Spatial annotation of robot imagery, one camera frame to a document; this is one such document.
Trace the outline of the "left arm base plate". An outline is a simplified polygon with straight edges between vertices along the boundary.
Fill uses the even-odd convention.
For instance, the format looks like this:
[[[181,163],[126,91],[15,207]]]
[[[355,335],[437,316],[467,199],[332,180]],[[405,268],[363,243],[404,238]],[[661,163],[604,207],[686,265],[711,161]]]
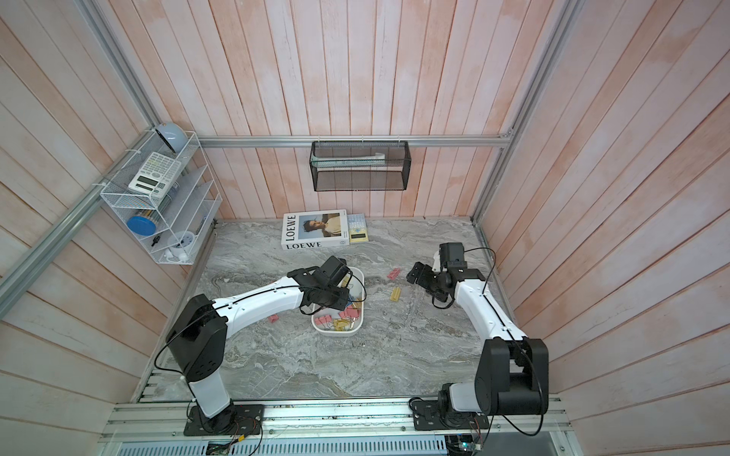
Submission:
[[[198,405],[187,414],[187,423],[182,433],[193,436],[249,436],[262,433],[264,405],[229,404],[212,418],[206,417]]]

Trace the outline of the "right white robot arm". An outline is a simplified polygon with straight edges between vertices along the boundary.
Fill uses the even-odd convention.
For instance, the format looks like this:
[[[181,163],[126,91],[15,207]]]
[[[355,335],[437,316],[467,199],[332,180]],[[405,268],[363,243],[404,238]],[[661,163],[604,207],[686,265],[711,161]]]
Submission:
[[[439,245],[435,264],[416,262],[408,283],[422,288],[439,310],[459,306],[482,341],[474,380],[450,383],[439,391],[443,421],[464,415],[543,415],[549,408],[549,350],[530,338],[496,303],[489,277],[471,268],[460,242]]]

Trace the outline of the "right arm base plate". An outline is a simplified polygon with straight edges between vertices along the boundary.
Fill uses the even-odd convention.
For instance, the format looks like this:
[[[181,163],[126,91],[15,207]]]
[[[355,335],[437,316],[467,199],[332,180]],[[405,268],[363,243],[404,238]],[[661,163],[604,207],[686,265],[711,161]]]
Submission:
[[[486,431],[490,420],[475,412],[456,412],[442,399],[426,400],[413,397],[408,407],[414,418],[417,431],[448,431],[449,429],[472,429]]]

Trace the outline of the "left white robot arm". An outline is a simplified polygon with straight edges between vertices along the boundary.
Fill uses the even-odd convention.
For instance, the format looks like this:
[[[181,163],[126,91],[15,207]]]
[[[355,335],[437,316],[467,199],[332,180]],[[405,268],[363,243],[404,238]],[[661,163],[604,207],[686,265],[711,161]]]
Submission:
[[[227,423],[234,403],[220,367],[228,339],[273,315],[299,310],[312,317],[325,309],[343,312],[367,298],[364,281],[345,260],[331,256],[321,266],[298,268],[256,290],[228,298],[190,298],[165,337],[165,349],[195,400],[196,410],[207,420]]]

